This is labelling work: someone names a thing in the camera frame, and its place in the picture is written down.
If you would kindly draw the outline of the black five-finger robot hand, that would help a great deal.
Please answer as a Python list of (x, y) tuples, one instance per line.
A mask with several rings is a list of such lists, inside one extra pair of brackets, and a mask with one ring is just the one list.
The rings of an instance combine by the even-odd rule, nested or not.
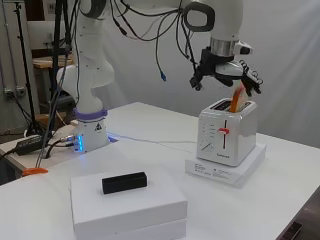
[(261, 93), (260, 85), (263, 80), (245, 61), (235, 61), (233, 57), (216, 56), (211, 53), (210, 47), (206, 47), (201, 52), (200, 62), (190, 79), (191, 87), (200, 91), (201, 81), (205, 76), (213, 77), (227, 87), (232, 87), (235, 81), (240, 81), (249, 97), (253, 92)]

